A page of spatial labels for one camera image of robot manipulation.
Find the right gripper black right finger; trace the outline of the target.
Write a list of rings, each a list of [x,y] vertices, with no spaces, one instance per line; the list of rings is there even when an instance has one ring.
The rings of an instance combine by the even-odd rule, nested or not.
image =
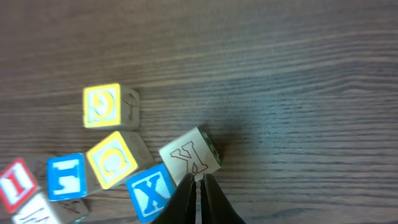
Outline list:
[[[200,184],[202,224],[246,224],[212,174],[205,174]]]

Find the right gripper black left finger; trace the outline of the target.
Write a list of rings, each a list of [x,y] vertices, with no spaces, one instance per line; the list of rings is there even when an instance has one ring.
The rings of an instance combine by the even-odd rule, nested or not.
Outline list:
[[[161,214],[152,224],[195,224],[196,181],[192,173],[184,176]]]

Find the plain K wooden block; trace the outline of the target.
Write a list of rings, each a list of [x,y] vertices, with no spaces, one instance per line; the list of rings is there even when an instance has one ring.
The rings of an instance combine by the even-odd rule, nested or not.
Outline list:
[[[204,174],[212,174],[222,166],[211,139],[198,127],[160,148],[159,154],[176,185],[187,173],[199,181]]]

